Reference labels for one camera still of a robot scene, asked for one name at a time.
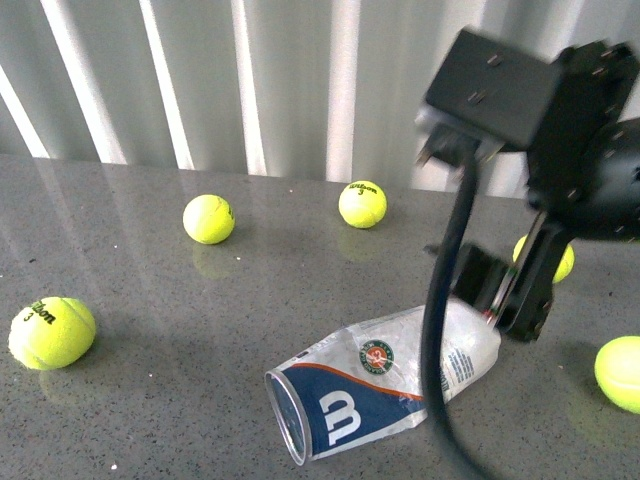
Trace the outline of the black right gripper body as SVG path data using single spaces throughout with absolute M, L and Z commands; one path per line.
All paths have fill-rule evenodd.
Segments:
M 553 277 L 574 239 L 639 238 L 639 121 L 622 108 L 639 76 L 627 43 L 567 48 L 563 78 L 543 130 L 527 150 L 529 205 L 538 215 L 505 280 L 499 328 L 536 340 L 553 302 Z

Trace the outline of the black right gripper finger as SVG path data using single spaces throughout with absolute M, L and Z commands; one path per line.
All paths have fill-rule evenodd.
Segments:
M 509 269 L 504 260 L 464 243 L 454 268 L 451 294 L 470 306 L 491 306 Z

